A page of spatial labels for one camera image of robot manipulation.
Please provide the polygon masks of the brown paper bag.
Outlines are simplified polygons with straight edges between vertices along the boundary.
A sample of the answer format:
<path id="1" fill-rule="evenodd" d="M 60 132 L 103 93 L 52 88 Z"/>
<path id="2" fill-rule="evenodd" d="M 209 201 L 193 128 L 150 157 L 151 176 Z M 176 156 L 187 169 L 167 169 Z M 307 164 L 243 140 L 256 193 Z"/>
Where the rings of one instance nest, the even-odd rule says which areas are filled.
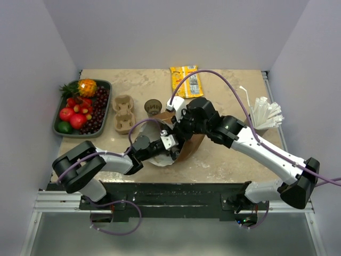
<path id="1" fill-rule="evenodd" d="M 166 128 L 172 128 L 172 117 L 174 116 L 174 113 L 170 112 L 162 112 L 152 117 L 152 119 L 155 119 L 158 121 L 160 126 L 165 126 L 164 130 Z M 139 135 L 145 135 L 147 136 L 151 142 L 154 142 L 158 139 L 160 139 L 160 132 L 158 125 L 156 122 L 148 121 L 144 123 L 140 130 Z M 177 147 L 172 148 L 172 151 L 175 149 L 178 149 L 178 155 L 175 160 L 172 159 L 170 154 L 168 153 L 161 153 L 157 156 L 154 156 L 152 158 L 148 159 L 148 162 L 151 164 L 158 166 L 158 167 L 164 167 L 168 165 L 173 165 L 174 163 L 183 162 L 187 159 L 189 159 L 199 148 L 201 145 L 204 135 L 202 134 L 194 134 L 191 139 L 185 142 L 180 142 L 178 139 L 179 145 Z"/>

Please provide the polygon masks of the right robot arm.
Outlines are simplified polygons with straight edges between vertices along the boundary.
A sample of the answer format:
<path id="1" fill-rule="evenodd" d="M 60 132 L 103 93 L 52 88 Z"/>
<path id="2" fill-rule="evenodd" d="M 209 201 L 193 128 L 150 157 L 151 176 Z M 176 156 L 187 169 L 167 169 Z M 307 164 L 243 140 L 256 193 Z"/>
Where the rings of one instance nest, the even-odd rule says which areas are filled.
<path id="1" fill-rule="evenodd" d="M 234 209 L 248 210 L 262 201 L 283 201 L 296 209 L 304 209 L 315 188 L 320 163 L 304 160 L 252 133 L 241 120 L 221 116 L 206 98 L 190 103 L 175 96 L 167 101 L 166 110 L 173 112 L 173 130 L 178 139 L 189 140 L 202 134 L 218 145 L 224 145 L 256 160 L 278 176 L 271 182 L 245 182 L 240 190 L 227 199 Z"/>

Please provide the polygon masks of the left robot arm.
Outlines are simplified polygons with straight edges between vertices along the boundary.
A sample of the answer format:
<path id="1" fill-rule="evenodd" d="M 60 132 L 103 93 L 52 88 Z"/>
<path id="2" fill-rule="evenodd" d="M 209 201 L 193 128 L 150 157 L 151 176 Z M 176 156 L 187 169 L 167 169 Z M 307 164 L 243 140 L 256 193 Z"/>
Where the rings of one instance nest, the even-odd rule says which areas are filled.
<path id="1" fill-rule="evenodd" d="M 98 209 L 110 204 L 110 196 L 104 185 L 95 178 L 100 171 L 133 175 L 143 168 L 143 161 L 165 154 L 175 160 L 178 156 L 178 141 L 173 135 L 161 136 L 156 141 L 141 135 L 135 139 L 127 154 L 106 152 L 84 141 L 52 163 L 58 176 L 57 183 L 67 193 L 81 193 Z"/>

